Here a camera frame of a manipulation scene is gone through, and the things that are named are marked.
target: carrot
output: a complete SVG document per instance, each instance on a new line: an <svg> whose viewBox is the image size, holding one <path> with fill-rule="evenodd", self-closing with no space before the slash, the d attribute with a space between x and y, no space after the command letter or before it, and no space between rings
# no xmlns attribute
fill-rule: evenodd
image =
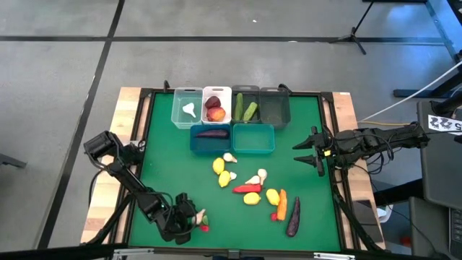
<svg viewBox="0 0 462 260"><path fill-rule="evenodd" d="M279 194L279 205L277 206L277 219L284 221L286 219L287 213L287 193L284 189L281 188L281 193Z"/></svg>

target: eggplant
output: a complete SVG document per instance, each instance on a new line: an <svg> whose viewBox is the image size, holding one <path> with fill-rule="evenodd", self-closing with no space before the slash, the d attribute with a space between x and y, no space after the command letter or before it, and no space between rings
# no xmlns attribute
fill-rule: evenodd
<svg viewBox="0 0 462 260"><path fill-rule="evenodd" d="M298 226L300 225L300 198L295 198L294 211L290 216L289 225L286 229L286 235L289 237L295 237L298 231Z"/></svg>
<svg viewBox="0 0 462 260"><path fill-rule="evenodd" d="M198 133L196 137L199 138L216 138L216 139L228 139L230 133L224 129L212 129Z"/></svg>

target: cucumber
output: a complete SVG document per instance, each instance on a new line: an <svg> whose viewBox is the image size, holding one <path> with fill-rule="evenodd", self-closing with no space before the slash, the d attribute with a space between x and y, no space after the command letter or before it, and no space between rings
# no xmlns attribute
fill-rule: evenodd
<svg viewBox="0 0 462 260"><path fill-rule="evenodd" d="M255 112L257 111L257 107L258 107L257 103L252 102L252 103L248 106L247 110L245 111L244 116L243 116L243 120L244 120L244 121L249 121L249 120L251 120L252 117L253 117L253 115L254 115Z"/></svg>
<svg viewBox="0 0 462 260"><path fill-rule="evenodd" d="M244 109L244 96L242 93L238 93L236 96L236 105L234 107L234 120L239 121L243 116Z"/></svg>

